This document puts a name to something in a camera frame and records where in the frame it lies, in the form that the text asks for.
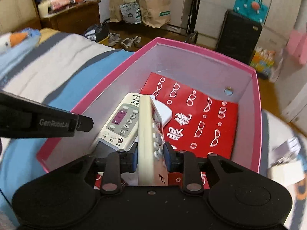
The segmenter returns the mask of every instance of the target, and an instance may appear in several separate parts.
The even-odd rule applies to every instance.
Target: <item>purple button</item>
[[[114,124],[119,124],[120,121],[118,120],[118,118],[114,118],[114,119],[112,120],[112,123],[114,123]]]

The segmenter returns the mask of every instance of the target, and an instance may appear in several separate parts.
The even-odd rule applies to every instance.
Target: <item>white remote control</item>
[[[163,144],[160,114],[150,96],[143,95],[139,108],[138,185],[168,185]]]
[[[123,98],[92,143],[93,146],[101,141],[115,150],[129,151],[138,134],[141,96],[138,93],[128,93]]]

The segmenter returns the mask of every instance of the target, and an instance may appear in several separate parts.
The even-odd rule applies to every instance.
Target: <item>wooden dresser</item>
[[[94,25],[100,25],[99,6],[101,0],[85,1],[79,5],[40,20],[42,27],[66,33],[82,34]]]

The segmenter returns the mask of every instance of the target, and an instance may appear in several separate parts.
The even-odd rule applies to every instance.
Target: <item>sneaker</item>
[[[135,46],[135,47],[137,47],[137,48],[141,48],[141,46],[140,46],[140,43],[141,43],[141,37],[136,36],[136,37],[133,39],[133,43],[134,43],[134,46]]]
[[[108,46],[114,46],[120,41],[120,35],[116,33],[109,33]]]
[[[128,49],[132,46],[133,44],[133,39],[130,39],[130,38],[126,38],[124,39],[121,43],[120,43],[120,46],[123,48],[123,49]]]

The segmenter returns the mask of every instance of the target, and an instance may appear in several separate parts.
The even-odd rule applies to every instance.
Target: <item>red paper bag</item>
[[[197,157],[216,153],[230,158],[237,124],[236,103],[215,100],[156,73],[150,74],[141,94],[154,95],[172,110],[164,138],[174,149],[192,151]]]

